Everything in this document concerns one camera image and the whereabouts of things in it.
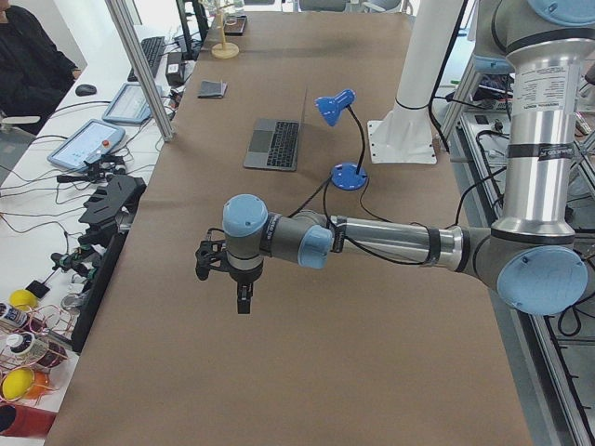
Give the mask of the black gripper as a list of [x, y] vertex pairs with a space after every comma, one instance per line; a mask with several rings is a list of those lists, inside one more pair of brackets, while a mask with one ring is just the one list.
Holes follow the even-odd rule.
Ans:
[[230, 275], [237, 283], [237, 312], [249, 314], [253, 296], [253, 283], [262, 274], [264, 258], [261, 255], [250, 258], [240, 258], [231, 253], [227, 254], [230, 264]]

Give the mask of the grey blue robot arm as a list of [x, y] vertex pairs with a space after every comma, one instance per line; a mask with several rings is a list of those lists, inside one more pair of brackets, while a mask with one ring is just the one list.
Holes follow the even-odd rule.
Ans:
[[235, 196], [223, 209], [223, 262], [239, 312], [250, 310], [265, 257], [319, 269], [345, 243], [393, 263], [468, 274], [528, 314], [576, 303], [588, 268], [564, 213], [581, 65], [593, 48], [590, 1], [481, 2], [475, 52], [502, 56], [515, 71], [501, 217], [489, 228], [439, 230], [313, 212], [285, 217], [256, 196]]

